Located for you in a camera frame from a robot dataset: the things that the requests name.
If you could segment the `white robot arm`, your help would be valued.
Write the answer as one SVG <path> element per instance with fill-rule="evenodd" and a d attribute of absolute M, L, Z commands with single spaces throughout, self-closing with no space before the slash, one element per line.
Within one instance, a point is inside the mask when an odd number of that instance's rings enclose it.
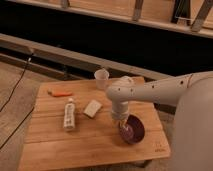
<path fill-rule="evenodd" d="M 128 114 L 129 101 L 176 107 L 169 171 L 213 171 L 213 71 L 135 85 L 124 76 L 106 90 L 112 117 Z"/>

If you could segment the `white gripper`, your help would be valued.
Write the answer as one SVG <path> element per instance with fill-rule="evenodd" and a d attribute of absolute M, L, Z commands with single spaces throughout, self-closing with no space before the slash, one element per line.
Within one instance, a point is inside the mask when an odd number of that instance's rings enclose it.
<path fill-rule="evenodd" d="M 129 116 L 129 103 L 128 102 L 113 102 L 112 103 L 112 110 L 111 110 L 111 116 L 114 120 L 117 120 L 116 126 L 118 129 L 122 128 L 126 131 L 129 130 L 129 126 L 127 124 L 127 119 Z"/>

